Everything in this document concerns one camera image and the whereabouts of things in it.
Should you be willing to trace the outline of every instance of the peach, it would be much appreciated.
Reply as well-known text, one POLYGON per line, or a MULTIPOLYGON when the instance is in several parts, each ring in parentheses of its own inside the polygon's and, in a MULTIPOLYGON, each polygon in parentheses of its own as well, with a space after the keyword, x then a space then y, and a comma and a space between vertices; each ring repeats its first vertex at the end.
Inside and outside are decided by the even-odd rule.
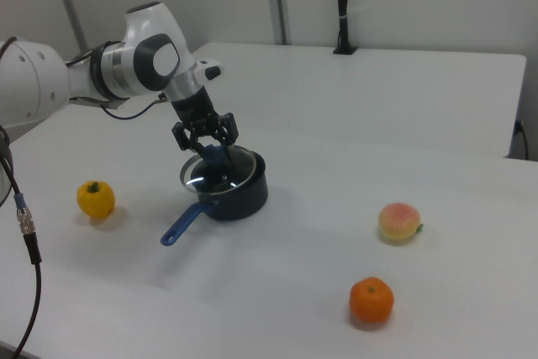
POLYGON ((379 213, 379 228, 390 240, 403 240, 422 229, 419 211, 406 203, 390 203, 379 213))

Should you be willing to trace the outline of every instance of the pot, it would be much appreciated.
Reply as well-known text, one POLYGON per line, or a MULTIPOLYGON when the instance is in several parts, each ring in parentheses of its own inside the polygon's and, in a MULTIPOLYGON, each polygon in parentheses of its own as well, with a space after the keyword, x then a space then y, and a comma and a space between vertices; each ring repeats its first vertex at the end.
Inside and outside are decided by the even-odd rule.
POLYGON ((267 201, 266 163, 250 150, 233 146, 226 151, 226 164, 194 156, 181 171, 182 184, 196 193, 198 201, 161 237, 161 244, 174 244, 202 213, 216 220, 238 220, 255 214, 267 201))

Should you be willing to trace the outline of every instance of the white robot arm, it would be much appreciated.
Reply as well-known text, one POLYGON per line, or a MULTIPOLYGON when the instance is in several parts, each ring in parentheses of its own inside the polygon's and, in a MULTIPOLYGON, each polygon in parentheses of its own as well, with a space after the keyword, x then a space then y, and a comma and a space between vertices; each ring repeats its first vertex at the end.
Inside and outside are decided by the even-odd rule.
MULTIPOLYGON (((67 63, 48 45, 19 39, 9 44, 0 60, 0 125, 46 119, 70 98, 106 103, 164 93, 181 120, 172 132, 182 150, 201 153, 201 136, 232 145, 238 136, 233 114, 218 115, 204 87, 222 66, 194 60, 163 3, 132 8, 125 20, 122 41, 106 42, 67 63)), ((9 190, 4 174, 0 170, 0 200, 9 190)))

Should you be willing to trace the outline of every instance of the bell pepper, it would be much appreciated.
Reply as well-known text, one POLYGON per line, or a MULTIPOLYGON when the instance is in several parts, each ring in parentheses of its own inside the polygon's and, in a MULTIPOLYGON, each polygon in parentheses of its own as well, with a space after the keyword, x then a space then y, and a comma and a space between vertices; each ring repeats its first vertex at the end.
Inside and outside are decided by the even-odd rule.
POLYGON ((76 192, 76 201, 82 212, 96 219, 105 219, 116 203, 112 188, 103 181, 82 184, 76 192))

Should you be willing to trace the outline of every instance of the blue handle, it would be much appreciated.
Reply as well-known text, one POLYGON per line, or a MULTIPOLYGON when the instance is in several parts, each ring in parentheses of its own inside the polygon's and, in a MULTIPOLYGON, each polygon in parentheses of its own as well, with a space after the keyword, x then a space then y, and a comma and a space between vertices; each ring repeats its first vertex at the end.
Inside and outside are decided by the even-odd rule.
POLYGON ((174 244, 183 234, 188 226, 203 212, 211 212, 216 208, 216 203, 196 202, 187 208, 185 212, 176 220, 170 229, 161 237, 161 244, 169 246, 174 244))

